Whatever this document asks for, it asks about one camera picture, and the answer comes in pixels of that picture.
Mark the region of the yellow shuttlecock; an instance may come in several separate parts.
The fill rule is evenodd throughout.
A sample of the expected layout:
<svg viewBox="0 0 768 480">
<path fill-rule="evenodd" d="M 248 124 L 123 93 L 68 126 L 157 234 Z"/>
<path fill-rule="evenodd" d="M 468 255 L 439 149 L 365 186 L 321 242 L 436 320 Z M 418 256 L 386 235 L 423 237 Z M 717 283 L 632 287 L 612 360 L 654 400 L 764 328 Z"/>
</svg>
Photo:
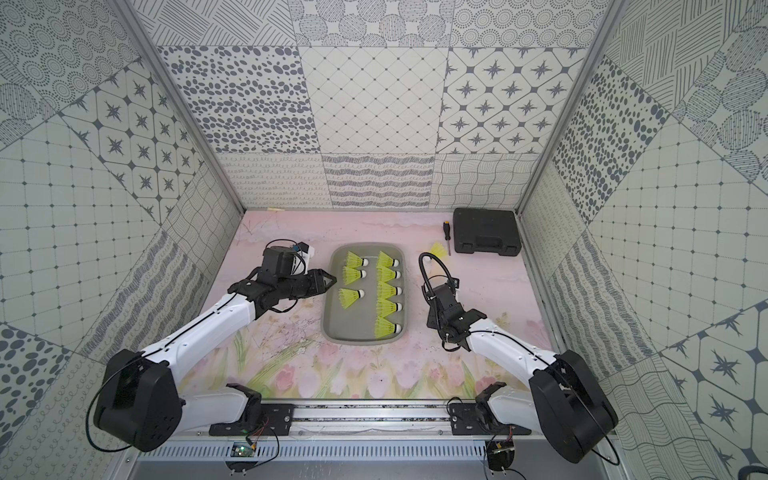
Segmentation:
<svg viewBox="0 0 768 480">
<path fill-rule="evenodd" d="M 394 323 L 384 317 L 378 317 L 374 324 L 374 336 L 376 339 L 383 339 L 397 335 L 401 330 L 401 325 Z"/>
<path fill-rule="evenodd" d="M 348 251 L 346 256 L 346 263 L 345 266 L 353 269 L 361 269 L 363 267 L 367 267 L 369 265 L 369 260 L 361 257 L 360 255 Z"/>
<path fill-rule="evenodd" d="M 386 282 L 379 282 L 377 284 L 377 299 L 388 300 L 392 297 L 398 296 L 402 293 L 400 287 L 393 286 Z"/>
<path fill-rule="evenodd" d="M 402 305 L 387 299 L 379 299 L 376 303 L 376 313 L 382 318 L 386 318 L 402 309 Z"/>
<path fill-rule="evenodd" d="M 358 300 L 362 299 L 364 296 L 365 296 L 365 292 L 363 290 L 353 290 L 353 289 L 342 288 L 338 291 L 338 299 L 343 309 L 350 308 L 353 304 L 355 304 Z"/>
<path fill-rule="evenodd" d="M 395 269 L 400 265 L 400 261 L 384 251 L 380 251 L 377 257 L 378 268 Z"/>
<path fill-rule="evenodd" d="M 441 260 L 445 260 L 449 256 L 445 246 L 440 242 L 435 242 L 429 249 L 429 252 Z"/>
<path fill-rule="evenodd" d="M 400 273 L 392 268 L 389 267 L 378 267 L 377 268 L 377 280 L 379 282 L 390 282 L 392 280 L 396 280 L 400 277 Z"/>
<path fill-rule="evenodd" d="M 354 282 L 365 278 L 367 273 L 362 269 L 352 268 L 344 266 L 342 269 L 342 276 L 345 285 L 351 285 Z"/>
</svg>

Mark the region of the grey plastic storage box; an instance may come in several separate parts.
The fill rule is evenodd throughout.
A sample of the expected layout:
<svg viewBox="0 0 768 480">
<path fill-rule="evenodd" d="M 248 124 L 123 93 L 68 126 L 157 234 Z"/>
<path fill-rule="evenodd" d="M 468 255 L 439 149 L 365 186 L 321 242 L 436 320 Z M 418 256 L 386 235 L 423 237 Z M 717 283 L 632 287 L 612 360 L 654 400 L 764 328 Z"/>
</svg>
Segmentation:
<svg viewBox="0 0 768 480">
<path fill-rule="evenodd" d="M 365 278 L 345 285 L 342 269 L 346 263 L 347 252 L 352 251 L 369 260 L 367 267 L 361 268 L 367 275 Z M 376 313 L 377 299 L 377 257 L 380 251 L 398 259 L 400 265 L 394 270 L 400 273 L 396 280 L 387 282 L 400 287 L 402 293 L 388 300 L 400 303 L 402 309 L 386 319 L 402 326 L 399 334 L 383 339 L 374 336 L 374 324 L 378 317 Z M 401 249 L 394 244 L 387 243 L 353 243 L 339 247 L 331 256 L 330 273 L 337 277 L 338 283 L 331 287 L 326 300 L 323 313 L 321 330 L 327 340 L 354 346 L 374 346 L 392 343 L 400 339 L 407 325 L 405 307 L 407 306 L 407 293 L 405 289 L 405 259 Z M 338 291 L 342 288 L 363 290 L 365 296 L 348 309 L 343 309 L 338 299 Z"/>
</svg>

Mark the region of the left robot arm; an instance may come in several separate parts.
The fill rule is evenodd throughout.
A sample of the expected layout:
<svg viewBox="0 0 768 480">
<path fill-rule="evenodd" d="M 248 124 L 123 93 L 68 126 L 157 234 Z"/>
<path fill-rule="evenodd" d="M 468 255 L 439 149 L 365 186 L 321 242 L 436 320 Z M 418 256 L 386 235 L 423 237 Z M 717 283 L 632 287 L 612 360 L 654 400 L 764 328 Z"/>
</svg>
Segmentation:
<svg viewBox="0 0 768 480">
<path fill-rule="evenodd" d="M 88 406 L 85 428 L 97 428 L 142 452 L 158 448 L 176 433 L 200 427 L 211 433 L 254 434 L 263 426 L 259 392 L 229 383 L 218 393 L 184 398 L 179 393 L 181 381 L 215 347 L 275 311 L 281 301 L 323 295 L 336 282 L 322 269 L 281 277 L 254 269 L 180 330 L 139 351 L 116 353 Z"/>
</svg>

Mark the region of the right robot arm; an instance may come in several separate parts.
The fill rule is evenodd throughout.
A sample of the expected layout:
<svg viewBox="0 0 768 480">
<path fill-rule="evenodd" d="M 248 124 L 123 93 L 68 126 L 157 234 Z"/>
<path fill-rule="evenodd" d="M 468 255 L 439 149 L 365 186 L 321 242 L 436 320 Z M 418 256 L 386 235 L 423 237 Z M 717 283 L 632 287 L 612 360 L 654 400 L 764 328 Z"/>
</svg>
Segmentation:
<svg viewBox="0 0 768 480">
<path fill-rule="evenodd" d="M 529 391 L 494 382 L 475 397 L 473 422 L 494 435 L 522 427 L 543 434 L 563 459 L 580 462 L 618 423 L 618 415 L 586 361 L 576 352 L 540 349 L 506 332 L 476 309 L 465 309 L 451 281 L 425 285 L 427 327 L 444 346 L 501 366 Z"/>
</svg>

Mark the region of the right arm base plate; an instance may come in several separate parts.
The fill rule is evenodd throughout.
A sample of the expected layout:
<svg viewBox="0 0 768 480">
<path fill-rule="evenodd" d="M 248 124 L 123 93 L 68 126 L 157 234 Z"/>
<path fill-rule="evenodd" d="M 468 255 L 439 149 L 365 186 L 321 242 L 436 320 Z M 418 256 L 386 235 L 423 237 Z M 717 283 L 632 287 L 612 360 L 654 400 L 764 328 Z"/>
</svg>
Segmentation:
<svg viewBox="0 0 768 480">
<path fill-rule="evenodd" d="M 473 402 L 449 402 L 446 405 L 451 432 L 454 436 L 497 435 L 518 436 L 531 435 L 532 431 L 522 426 L 503 425 L 491 418 L 490 411 Z"/>
</svg>

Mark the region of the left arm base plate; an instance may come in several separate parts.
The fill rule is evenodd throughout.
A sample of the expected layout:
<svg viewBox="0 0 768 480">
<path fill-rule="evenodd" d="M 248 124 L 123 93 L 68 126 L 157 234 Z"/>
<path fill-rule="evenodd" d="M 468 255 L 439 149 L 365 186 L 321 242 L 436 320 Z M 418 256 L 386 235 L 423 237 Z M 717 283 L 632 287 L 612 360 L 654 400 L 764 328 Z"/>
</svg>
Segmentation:
<svg viewBox="0 0 768 480">
<path fill-rule="evenodd" d="M 209 427 L 212 437 L 253 435 L 264 429 L 263 434 L 288 436 L 296 406 L 294 404 L 254 404 L 247 406 L 241 417 L 231 423 L 216 423 Z"/>
</svg>

